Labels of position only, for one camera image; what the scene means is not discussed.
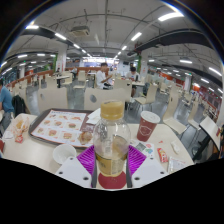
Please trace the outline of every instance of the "pillar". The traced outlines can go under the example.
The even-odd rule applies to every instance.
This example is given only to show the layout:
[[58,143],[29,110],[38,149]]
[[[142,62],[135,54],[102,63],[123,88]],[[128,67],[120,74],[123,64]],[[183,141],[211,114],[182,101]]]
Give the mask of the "pillar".
[[56,62],[56,70],[60,68],[60,72],[65,71],[67,58],[67,45],[60,43]]
[[23,78],[25,76],[25,66],[20,66],[19,78]]
[[[222,74],[222,88],[220,88],[223,93],[224,93],[224,65],[223,65],[223,62],[220,62],[220,67],[221,67],[221,74]],[[224,103],[223,103],[223,97],[224,97],[224,94],[222,94],[222,105],[221,105],[221,108],[220,108],[220,111],[219,111],[219,118],[216,122],[216,124],[218,126],[221,126],[222,123],[224,123]]]

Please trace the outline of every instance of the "bowl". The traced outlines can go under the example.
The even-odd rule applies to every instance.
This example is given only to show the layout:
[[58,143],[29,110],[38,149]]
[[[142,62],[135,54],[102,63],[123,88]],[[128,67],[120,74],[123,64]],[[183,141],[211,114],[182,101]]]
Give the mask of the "bowl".
[[76,157],[76,155],[75,148],[68,144],[59,145],[53,151],[53,158],[59,164],[63,164],[68,157]]

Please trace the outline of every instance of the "drink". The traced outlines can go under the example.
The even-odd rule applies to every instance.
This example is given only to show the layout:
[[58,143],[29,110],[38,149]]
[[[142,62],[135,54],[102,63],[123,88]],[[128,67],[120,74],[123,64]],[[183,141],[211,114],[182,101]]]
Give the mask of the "drink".
[[160,122],[160,117],[152,112],[142,111],[137,139],[142,142],[148,141],[156,125]]

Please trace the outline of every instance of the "menu placemat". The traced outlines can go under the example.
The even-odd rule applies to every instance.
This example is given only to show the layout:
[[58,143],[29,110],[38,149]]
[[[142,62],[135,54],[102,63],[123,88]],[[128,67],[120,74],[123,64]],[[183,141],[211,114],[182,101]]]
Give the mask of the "menu placemat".
[[94,125],[86,124],[88,115],[51,110],[31,134],[51,142],[90,147]]

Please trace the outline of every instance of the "ceiling light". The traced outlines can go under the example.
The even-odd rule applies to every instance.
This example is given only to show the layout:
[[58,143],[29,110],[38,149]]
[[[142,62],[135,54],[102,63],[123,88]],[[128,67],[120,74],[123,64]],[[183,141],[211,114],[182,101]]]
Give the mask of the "ceiling light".
[[142,35],[142,33],[138,32],[137,34],[135,34],[134,37],[132,37],[132,41],[135,41],[138,37],[140,37]]
[[63,40],[66,40],[66,37],[62,36],[62,35],[59,34],[59,33],[56,33],[55,36],[57,36],[57,37],[59,37],[59,38],[61,38],[61,39],[63,39]]
[[80,48],[77,44],[74,44],[74,47],[76,47],[76,48],[78,48],[78,49]]
[[27,30],[36,30],[38,28],[39,28],[39,26],[37,26],[37,25],[29,25],[26,27]]
[[27,54],[19,55],[18,58],[25,58],[27,57]]
[[168,19],[172,19],[172,18],[176,18],[176,17],[184,17],[184,15],[180,12],[173,12],[173,13],[169,13],[169,14],[166,14],[164,16],[159,17],[158,20],[163,22],[163,21],[166,21]]
[[181,63],[192,64],[192,61],[180,60]]
[[206,83],[209,83],[207,80],[205,80],[205,79],[201,79],[201,81],[203,81],[203,82],[206,82]]
[[1,67],[3,67],[5,64],[7,64],[7,61],[5,61],[5,62],[1,65]]
[[197,87],[199,87],[199,88],[200,88],[200,86],[199,86],[197,83],[194,83],[193,85],[194,85],[194,86],[197,86]]
[[222,91],[221,89],[218,89],[218,91],[219,91],[220,93],[223,93],[223,91]]
[[211,71],[213,71],[213,72],[215,72],[216,74],[218,74],[218,75],[220,75],[220,76],[222,76],[222,74],[221,73],[219,73],[218,71],[216,71],[214,68],[209,68]]

